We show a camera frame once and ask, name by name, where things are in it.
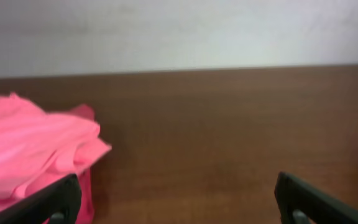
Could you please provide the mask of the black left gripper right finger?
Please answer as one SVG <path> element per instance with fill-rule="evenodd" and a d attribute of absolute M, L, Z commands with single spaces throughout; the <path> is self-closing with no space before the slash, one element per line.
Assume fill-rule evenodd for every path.
<path fill-rule="evenodd" d="M 282 224 L 358 224 L 358 210 L 292 174 L 280 172 L 274 190 Z"/>

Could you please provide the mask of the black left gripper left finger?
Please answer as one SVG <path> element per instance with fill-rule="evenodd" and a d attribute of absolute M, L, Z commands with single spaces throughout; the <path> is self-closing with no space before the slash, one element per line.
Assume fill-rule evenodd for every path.
<path fill-rule="evenodd" d="M 0 212 L 0 224 L 75 224 L 81 188 L 70 174 Z"/>

